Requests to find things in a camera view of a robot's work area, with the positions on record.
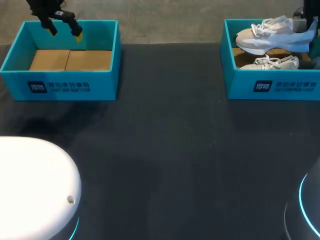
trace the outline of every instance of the glowing blue light ring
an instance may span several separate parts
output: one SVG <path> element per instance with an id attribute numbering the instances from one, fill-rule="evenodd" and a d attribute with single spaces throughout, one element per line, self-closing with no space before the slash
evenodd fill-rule
<path id="1" fill-rule="evenodd" d="M 76 231 L 77 231 L 77 228 L 78 228 L 78 224 L 79 224 L 79 217 L 78 217 L 78 221 L 76 222 L 75 229 L 74 229 L 71 237 L 69 238 L 69 240 L 71 240 L 71 239 L 74 237 L 74 235 L 75 235 L 75 233 L 76 233 Z"/>
<path id="2" fill-rule="evenodd" d="M 304 180 L 305 180 L 305 178 L 306 178 L 306 176 L 307 176 L 307 175 L 308 175 L 308 174 L 306 174 L 306 175 L 304 176 L 304 178 L 302 179 L 302 182 L 301 182 L 301 184 L 300 184 L 300 188 L 299 188 L 299 202 L 300 202 L 300 208 L 301 208 L 302 214 L 303 214 L 303 216 L 304 216 L 304 218 L 305 218 L 306 222 L 309 224 L 310 228 L 314 231 L 314 233 L 315 233 L 315 234 L 317 234 L 317 236 L 320 238 L 320 233 L 319 233 L 319 232 L 315 229 L 315 227 L 312 225 L 312 223 L 310 222 L 309 218 L 307 217 L 307 214 L 306 214 L 306 212 L 305 212 L 305 210 L 304 210 L 304 207 L 302 206 L 302 200 L 301 200 L 301 189 L 302 189 L 302 185 L 303 185 Z"/>

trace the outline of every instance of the white robot body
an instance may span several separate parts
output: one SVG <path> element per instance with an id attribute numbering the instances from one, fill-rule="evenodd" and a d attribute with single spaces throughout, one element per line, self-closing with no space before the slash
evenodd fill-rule
<path id="1" fill-rule="evenodd" d="M 79 225 L 81 179 L 60 147 L 0 137 L 0 240 L 71 240 Z"/>

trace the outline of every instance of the gray floor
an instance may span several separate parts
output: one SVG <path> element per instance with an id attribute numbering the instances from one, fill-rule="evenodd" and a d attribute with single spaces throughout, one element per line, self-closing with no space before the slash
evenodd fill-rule
<path id="1" fill-rule="evenodd" d="M 120 23 L 123 43 L 217 43 L 227 18 L 292 16 L 302 0 L 66 0 L 78 19 Z M 26 0 L 0 0 L 0 45 L 35 20 Z"/>

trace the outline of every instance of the white shoe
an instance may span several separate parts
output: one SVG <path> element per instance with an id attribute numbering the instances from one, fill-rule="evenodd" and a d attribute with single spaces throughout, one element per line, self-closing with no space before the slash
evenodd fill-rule
<path id="1" fill-rule="evenodd" d="M 265 19 L 261 24 L 252 24 L 251 28 L 240 31 L 235 42 L 239 48 L 254 55 L 264 55 L 273 48 L 286 49 L 295 53 L 307 53 L 309 52 L 309 43 L 316 35 L 317 20 L 314 19 L 306 31 L 301 29 L 301 23 L 306 25 L 305 21 L 293 20 L 286 16 Z"/>
<path id="2" fill-rule="evenodd" d="M 246 70 L 276 70 L 276 69 L 298 69 L 299 59 L 296 56 L 287 56 L 283 59 L 269 57 L 257 58 L 253 64 L 245 65 L 240 69 Z"/>

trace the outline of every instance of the yellow gripper tip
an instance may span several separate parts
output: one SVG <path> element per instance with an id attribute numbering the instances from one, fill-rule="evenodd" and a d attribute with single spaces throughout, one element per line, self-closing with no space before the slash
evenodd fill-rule
<path id="1" fill-rule="evenodd" d="M 84 32 L 81 32 L 79 36 L 75 37 L 77 43 L 80 43 L 84 39 Z"/>

